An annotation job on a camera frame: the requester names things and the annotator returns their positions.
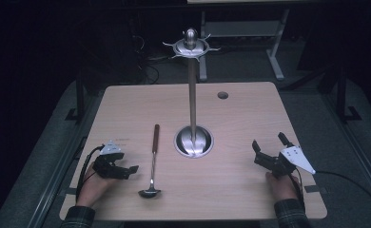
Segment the black metal stand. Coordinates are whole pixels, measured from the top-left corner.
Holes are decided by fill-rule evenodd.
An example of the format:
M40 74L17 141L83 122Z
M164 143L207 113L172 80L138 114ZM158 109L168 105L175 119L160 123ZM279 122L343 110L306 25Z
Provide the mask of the black metal stand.
M66 121L81 122L86 113L86 95L92 90L91 80L86 70L80 70L75 80L76 107L71 108Z
M334 87L336 91L335 110L339 119L346 124L348 121L360 121L361 116L354 106L346 105L346 70L342 66L330 65L325 71L318 86L321 94L330 94Z

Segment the metal utensil stand with hooks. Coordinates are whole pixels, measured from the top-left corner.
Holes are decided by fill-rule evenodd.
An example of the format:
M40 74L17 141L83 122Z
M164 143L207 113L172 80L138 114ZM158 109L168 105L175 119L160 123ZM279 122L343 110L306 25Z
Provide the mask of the metal utensil stand with hooks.
M176 150L183 156L198 159L207 155L213 148L214 138L212 133L203 126L197 125L197 73L200 60L211 48L206 38L200 38L195 28L188 28L183 32L183 38L172 47L174 58L185 58L188 62L188 99L189 99L189 125L180 129L174 137Z

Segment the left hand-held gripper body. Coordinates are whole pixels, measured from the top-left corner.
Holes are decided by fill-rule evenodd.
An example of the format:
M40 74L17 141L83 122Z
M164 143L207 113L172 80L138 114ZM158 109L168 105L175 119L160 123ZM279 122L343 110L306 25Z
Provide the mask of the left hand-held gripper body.
M109 141L103 146L96 158L93 170L103 179L116 179L118 175L125 174L124 169L115 164L123 157L124 153L121 148L114 141Z

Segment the white metal desk frame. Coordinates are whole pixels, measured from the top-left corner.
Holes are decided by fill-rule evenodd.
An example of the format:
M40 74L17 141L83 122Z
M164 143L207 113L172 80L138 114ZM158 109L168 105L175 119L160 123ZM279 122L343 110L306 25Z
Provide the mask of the white metal desk frame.
M277 60L277 51L283 37L289 9L285 9L280 19L267 21L226 21L213 22L206 19L206 13L201 14L201 36L215 38L225 37L266 37L272 38L272 48L266 51L268 61L278 81L284 79L282 69Z

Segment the person's left hand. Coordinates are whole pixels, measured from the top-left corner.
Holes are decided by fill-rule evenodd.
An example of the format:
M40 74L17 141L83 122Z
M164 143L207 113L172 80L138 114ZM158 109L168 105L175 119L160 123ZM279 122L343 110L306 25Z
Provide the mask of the person's left hand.
M116 179L101 178L91 164L85 174L85 181L75 205L92 208L106 191L117 182Z

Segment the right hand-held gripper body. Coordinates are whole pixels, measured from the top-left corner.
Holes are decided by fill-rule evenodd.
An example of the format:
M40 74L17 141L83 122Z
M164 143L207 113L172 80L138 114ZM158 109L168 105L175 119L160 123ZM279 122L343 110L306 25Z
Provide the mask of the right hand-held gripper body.
M299 146L287 147L281 150L277 157L263 153L262 158L255 156L254 162L271 171L275 177L292 174L297 167L312 175L316 173Z

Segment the person's right hand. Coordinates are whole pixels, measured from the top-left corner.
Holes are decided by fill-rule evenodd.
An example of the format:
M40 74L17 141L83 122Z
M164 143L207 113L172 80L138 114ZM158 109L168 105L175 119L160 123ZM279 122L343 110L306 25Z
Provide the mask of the person's right hand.
M267 172L265 178L275 201L298 199L298 191L295 188L295 183L298 182L297 177L280 176L276 178L272 173Z

